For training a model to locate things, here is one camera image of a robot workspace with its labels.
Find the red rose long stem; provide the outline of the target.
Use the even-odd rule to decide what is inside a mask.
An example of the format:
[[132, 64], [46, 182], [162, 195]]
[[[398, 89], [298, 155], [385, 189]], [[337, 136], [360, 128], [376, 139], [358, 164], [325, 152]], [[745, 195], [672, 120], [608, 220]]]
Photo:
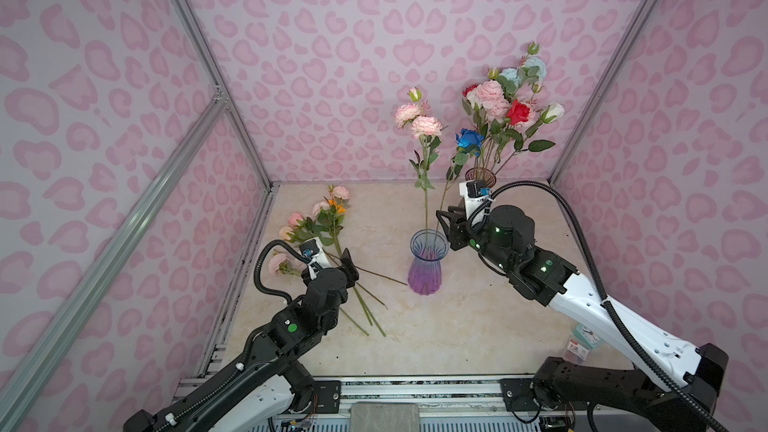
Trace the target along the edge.
[[467, 87], [466, 89], [464, 89], [464, 90], [463, 90], [463, 92], [462, 92], [462, 96], [463, 96], [464, 98], [466, 98], [466, 97], [467, 97], [467, 95], [468, 95], [470, 92], [472, 92], [473, 90], [475, 90], [475, 89], [476, 89], [476, 88], [477, 88], [479, 85], [480, 85], [480, 84], [473, 84], [473, 85], [471, 85], [471, 86]]

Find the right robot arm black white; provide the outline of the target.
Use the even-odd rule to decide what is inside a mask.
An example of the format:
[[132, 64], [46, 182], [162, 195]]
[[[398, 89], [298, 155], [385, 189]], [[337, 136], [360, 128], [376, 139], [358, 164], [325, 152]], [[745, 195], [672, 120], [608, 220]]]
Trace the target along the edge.
[[723, 430], [714, 417], [728, 365], [722, 349], [696, 346], [600, 295], [575, 265], [536, 244], [534, 221], [515, 206], [496, 207], [482, 220], [459, 207], [436, 217], [452, 250], [471, 248], [522, 297], [577, 321], [633, 365], [617, 370], [549, 357], [524, 401], [547, 409], [584, 403], [589, 416], [607, 406], [638, 415], [660, 431]]

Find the white rose long stem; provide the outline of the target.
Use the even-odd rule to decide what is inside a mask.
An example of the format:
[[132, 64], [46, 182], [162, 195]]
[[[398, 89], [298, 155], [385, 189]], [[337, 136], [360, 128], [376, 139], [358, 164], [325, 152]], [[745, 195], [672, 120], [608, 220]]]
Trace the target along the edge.
[[494, 169], [495, 172], [500, 172], [513, 157], [528, 152], [541, 153], [553, 148], [556, 145], [555, 142], [549, 139], [536, 139], [535, 136], [544, 126], [551, 125], [564, 115], [564, 106], [557, 102], [553, 102], [546, 107], [537, 109], [533, 102], [520, 102], [529, 104], [533, 112], [533, 117], [529, 122], [529, 126], [524, 129], [526, 140], [523, 146], [523, 150], [512, 154], [513, 147], [508, 146], [502, 156], [502, 162], [496, 165]]

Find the smoky pink glass vase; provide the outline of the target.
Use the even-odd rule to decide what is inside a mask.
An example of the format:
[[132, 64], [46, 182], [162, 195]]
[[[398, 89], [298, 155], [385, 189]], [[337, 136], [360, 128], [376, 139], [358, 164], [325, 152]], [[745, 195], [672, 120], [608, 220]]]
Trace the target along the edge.
[[497, 182], [496, 175], [492, 170], [484, 167], [472, 167], [465, 172], [466, 181], [483, 181], [485, 186], [493, 188]]

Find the purple blue glass vase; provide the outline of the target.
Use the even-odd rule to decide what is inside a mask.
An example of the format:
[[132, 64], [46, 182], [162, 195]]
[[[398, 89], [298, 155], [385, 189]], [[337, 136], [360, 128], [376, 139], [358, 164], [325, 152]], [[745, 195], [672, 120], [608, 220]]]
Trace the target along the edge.
[[442, 284], [442, 260], [449, 251], [449, 244], [442, 232], [424, 229], [411, 239], [410, 250], [413, 255], [408, 272], [408, 285], [419, 295], [436, 293]]

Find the light blue flower sprig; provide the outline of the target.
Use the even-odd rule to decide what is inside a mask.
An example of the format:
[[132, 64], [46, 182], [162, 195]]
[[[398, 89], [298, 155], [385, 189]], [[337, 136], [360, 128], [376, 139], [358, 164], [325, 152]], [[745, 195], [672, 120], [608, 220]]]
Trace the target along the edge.
[[539, 57], [541, 45], [537, 42], [528, 44], [526, 53], [516, 67], [502, 69], [495, 80], [501, 85], [506, 97], [519, 93], [537, 94], [543, 89], [547, 76], [547, 65]]

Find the orange flower stem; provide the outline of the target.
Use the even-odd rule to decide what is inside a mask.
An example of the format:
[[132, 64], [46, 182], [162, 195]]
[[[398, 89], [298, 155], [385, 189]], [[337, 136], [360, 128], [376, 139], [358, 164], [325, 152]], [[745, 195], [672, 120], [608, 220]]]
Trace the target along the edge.
[[[333, 241], [334, 248], [336, 250], [336, 255], [338, 257], [342, 256], [342, 248], [341, 243], [339, 240], [339, 234], [342, 231], [342, 223], [344, 219], [344, 214], [346, 212], [346, 202], [338, 197], [332, 196], [329, 199], [330, 209], [329, 214], [331, 216], [331, 222], [330, 222], [330, 235], [331, 239]], [[368, 307], [368, 304], [366, 303], [365, 299], [361, 295], [360, 291], [357, 287], [353, 288], [353, 291], [355, 293], [355, 296], [358, 299], [358, 302], [361, 306], [361, 309], [363, 310], [363, 313], [369, 323], [370, 326], [375, 326], [376, 329], [379, 331], [379, 333], [386, 337], [387, 334], [385, 333], [382, 326], [379, 324], [378, 320], [376, 319], [373, 312]]]

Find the pink flower sprig low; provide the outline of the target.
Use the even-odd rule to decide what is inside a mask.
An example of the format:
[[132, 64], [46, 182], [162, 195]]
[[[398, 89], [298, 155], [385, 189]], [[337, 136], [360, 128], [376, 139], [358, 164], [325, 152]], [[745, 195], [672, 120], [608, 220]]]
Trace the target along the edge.
[[268, 270], [273, 275], [290, 275], [300, 277], [306, 265], [290, 254], [275, 253], [268, 261]]

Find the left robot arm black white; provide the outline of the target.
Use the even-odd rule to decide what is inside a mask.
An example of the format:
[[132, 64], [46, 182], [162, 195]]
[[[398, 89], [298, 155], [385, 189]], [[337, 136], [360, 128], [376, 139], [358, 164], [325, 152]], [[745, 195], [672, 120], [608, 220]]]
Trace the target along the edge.
[[348, 291], [359, 279], [349, 251], [339, 264], [303, 244], [306, 292], [253, 330], [242, 351], [191, 393], [157, 413], [140, 410], [126, 431], [250, 431], [283, 413], [307, 420], [339, 408], [340, 385], [319, 382], [300, 363], [338, 324]]

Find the blue flower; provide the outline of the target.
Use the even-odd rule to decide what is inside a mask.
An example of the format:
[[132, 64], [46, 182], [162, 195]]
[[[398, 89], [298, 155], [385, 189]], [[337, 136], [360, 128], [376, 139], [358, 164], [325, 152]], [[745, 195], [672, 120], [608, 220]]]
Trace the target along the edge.
[[439, 209], [445, 205], [448, 190], [460, 178], [464, 166], [480, 155], [485, 137], [474, 130], [463, 128], [455, 135], [456, 149], [446, 171], [446, 183], [443, 188]]

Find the pink carnation sprig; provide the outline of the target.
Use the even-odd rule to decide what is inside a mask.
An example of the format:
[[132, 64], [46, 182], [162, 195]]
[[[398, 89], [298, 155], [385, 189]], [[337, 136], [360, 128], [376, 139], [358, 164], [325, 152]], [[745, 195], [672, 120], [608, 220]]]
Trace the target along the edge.
[[463, 101], [475, 130], [485, 137], [475, 166], [487, 168], [493, 162], [495, 140], [506, 127], [506, 114], [511, 104], [495, 78], [477, 84], [480, 85], [463, 97]]

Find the small red rose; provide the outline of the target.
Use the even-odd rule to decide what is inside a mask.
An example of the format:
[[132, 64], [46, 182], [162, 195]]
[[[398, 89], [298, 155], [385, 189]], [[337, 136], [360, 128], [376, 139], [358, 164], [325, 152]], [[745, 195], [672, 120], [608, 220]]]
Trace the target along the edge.
[[531, 106], [518, 100], [501, 100], [485, 108], [480, 129], [484, 136], [481, 166], [493, 170], [502, 162], [508, 146], [513, 147], [512, 154], [522, 151], [526, 140], [524, 129], [532, 117]]

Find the pink peach peony sprig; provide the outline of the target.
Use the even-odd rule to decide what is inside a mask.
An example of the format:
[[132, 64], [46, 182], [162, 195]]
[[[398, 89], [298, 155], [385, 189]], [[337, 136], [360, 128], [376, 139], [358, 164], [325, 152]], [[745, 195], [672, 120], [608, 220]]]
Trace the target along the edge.
[[[329, 214], [329, 209], [330, 209], [329, 199], [332, 196], [341, 198], [346, 202], [346, 212], [347, 212], [347, 208], [349, 207], [349, 201], [351, 199], [351, 193], [349, 189], [342, 185], [329, 185], [327, 192], [325, 193], [325, 196], [319, 202], [315, 203], [312, 206], [311, 211], [308, 214], [302, 214], [299, 212], [294, 212], [291, 214], [290, 218], [288, 219], [288, 224], [286, 226], [283, 226], [280, 229], [279, 238], [291, 245], [295, 245], [298, 247], [302, 242], [305, 242], [314, 237], [319, 237], [328, 258], [330, 259], [332, 264], [335, 266], [335, 265], [341, 265], [341, 263], [339, 260], [340, 257], [336, 255], [336, 250], [334, 248], [333, 241], [330, 235], [331, 216]], [[344, 214], [342, 230], [344, 226], [346, 212]], [[358, 271], [362, 271], [364, 273], [368, 273], [375, 277], [392, 281], [392, 282], [401, 284], [403, 286], [407, 285], [405, 282], [401, 280], [395, 279], [393, 277], [390, 277], [384, 274], [373, 272], [368, 269], [364, 269], [364, 268], [361, 269], [358, 267]]]

